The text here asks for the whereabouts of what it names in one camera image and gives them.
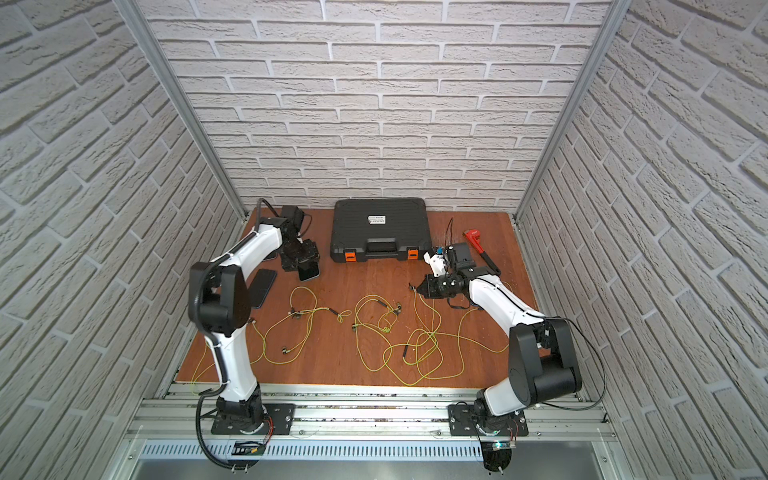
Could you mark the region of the blue-edged smartphone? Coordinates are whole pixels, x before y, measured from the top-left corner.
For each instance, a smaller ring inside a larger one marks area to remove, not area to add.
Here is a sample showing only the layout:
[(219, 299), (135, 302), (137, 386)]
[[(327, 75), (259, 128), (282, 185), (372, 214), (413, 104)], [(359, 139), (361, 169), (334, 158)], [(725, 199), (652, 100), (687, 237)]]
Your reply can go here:
[(260, 309), (264, 305), (276, 278), (277, 272), (275, 270), (259, 269), (256, 272), (248, 287), (252, 309)]

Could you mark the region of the grey-edged large smartphone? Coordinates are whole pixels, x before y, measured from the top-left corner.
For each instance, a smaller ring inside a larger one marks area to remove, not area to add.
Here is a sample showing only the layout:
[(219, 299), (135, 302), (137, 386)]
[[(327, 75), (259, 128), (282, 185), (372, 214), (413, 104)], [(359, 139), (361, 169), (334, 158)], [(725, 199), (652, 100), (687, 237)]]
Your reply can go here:
[(302, 282), (310, 281), (320, 275), (319, 265), (316, 262), (310, 262), (298, 266), (299, 280)]

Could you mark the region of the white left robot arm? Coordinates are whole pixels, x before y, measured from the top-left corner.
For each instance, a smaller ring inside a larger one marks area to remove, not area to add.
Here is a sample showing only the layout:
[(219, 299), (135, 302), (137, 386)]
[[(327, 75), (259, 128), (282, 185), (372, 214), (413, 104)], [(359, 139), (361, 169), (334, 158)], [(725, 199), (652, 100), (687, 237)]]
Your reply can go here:
[(261, 219), (238, 243), (209, 262), (190, 270), (188, 315), (212, 348), (220, 387), (213, 395), (220, 416), (243, 431), (264, 422), (260, 387), (248, 360), (246, 326), (252, 304), (247, 278), (273, 252), (284, 271), (302, 281), (319, 275), (319, 251), (302, 232), (305, 212), (282, 209)]

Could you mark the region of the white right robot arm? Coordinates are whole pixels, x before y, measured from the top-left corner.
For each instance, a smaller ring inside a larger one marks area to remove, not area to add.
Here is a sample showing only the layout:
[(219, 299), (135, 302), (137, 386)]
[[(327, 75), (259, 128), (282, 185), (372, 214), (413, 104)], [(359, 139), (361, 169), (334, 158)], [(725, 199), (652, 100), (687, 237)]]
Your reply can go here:
[(426, 299), (462, 294), (507, 335), (507, 378), (479, 392), (475, 400), (478, 416), (501, 417), (582, 388), (569, 322), (531, 308), (488, 269), (428, 274), (415, 291)]

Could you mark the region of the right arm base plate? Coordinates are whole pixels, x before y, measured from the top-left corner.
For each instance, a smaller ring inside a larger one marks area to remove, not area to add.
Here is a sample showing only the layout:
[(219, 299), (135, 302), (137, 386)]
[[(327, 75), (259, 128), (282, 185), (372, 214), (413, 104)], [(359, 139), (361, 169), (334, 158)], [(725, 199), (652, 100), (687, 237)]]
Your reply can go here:
[(527, 420), (522, 410), (502, 416), (482, 413), (474, 404), (465, 401), (447, 406), (448, 426), (452, 437), (512, 437), (529, 435)]

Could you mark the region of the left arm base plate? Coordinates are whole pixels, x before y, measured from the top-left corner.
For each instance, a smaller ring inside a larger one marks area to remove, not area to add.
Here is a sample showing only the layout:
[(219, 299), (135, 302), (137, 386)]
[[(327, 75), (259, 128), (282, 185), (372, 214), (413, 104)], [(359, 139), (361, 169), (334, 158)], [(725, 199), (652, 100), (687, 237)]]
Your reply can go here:
[(213, 435), (288, 435), (295, 404), (218, 401), (213, 420)]

